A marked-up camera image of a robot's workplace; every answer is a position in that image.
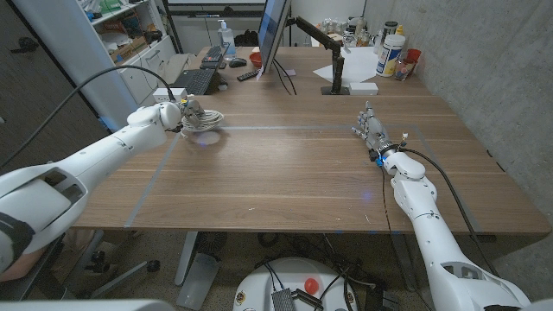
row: concrete wall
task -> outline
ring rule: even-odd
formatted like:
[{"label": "concrete wall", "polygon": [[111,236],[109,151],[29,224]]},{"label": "concrete wall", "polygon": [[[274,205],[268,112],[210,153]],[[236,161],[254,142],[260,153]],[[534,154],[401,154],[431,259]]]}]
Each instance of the concrete wall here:
[{"label": "concrete wall", "polygon": [[[553,1],[369,0],[370,30],[404,26],[416,74],[553,223]],[[531,299],[552,297],[553,235],[495,260]]]}]

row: computer monitor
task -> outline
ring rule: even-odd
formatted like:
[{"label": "computer monitor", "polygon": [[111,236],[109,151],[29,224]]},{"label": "computer monitor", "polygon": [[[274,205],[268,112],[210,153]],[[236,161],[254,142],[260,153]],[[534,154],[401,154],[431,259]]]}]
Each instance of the computer monitor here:
[{"label": "computer monitor", "polygon": [[286,16],[290,10],[291,0],[267,0],[259,32],[259,52],[264,73],[270,69],[270,65],[277,54],[278,44],[286,25]]}]

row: white robotic arm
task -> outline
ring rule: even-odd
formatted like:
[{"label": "white robotic arm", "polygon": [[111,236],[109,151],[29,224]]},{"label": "white robotic arm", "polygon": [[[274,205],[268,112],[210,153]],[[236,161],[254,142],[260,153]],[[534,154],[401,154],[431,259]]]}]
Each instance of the white robotic arm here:
[{"label": "white robotic arm", "polygon": [[100,182],[132,156],[165,143],[165,130],[179,130],[185,109],[169,102],[140,108],[129,125],[66,159],[0,176],[0,272],[65,232]]},{"label": "white robotic arm", "polygon": [[462,253],[435,204],[437,191],[424,175],[424,166],[399,151],[407,135],[400,145],[392,144],[370,103],[365,107],[366,112],[359,114],[362,130],[353,128],[353,132],[366,141],[371,160],[393,176],[394,198],[415,229],[436,310],[529,306],[530,301],[516,285],[488,273]]}]

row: drawer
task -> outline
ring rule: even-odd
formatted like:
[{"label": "drawer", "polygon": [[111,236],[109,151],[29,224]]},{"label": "drawer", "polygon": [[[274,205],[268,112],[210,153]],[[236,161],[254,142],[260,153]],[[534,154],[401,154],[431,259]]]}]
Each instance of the drawer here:
[{"label": "drawer", "polygon": [[[143,67],[157,73],[162,61],[168,62],[174,54],[175,50],[171,38],[166,35],[160,42],[153,42],[150,48],[146,48],[125,64]],[[137,105],[140,105],[157,88],[157,78],[149,73],[126,68],[121,70],[119,74],[121,74]]]}]

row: wooden table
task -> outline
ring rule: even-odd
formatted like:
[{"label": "wooden table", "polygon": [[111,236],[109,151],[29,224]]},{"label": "wooden table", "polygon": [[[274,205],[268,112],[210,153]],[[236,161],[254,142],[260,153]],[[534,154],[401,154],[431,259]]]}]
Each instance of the wooden table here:
[{"label": "wooden table", "polygon": [[[195,66],[200,64],[203,49]],[[250,48],[239,48],[248,58]],[[138,155],[92,195],[76,227],[133,230],[389,233],[382,171],[351,132],[370,100],[392,139],[409,132],[408,148],[433,157],[448,173],[477,232],[544,235],[545,217],[501,170],[448,105],[417,77],[375,77],[378,96],[322,96],[330,83],[313,70],[330,64],[323,48],[280,48],[277,59],[297,96],[275,70],[237,82],[253,66],[220,71],[228,90],[197,99],[225,114],[221,129],[182,137]],[[423,159],[438,188],[437,205],[450,229],[465,234],[453,196]],[[393,232],[413,232],[393,199],[385,198]]]}]

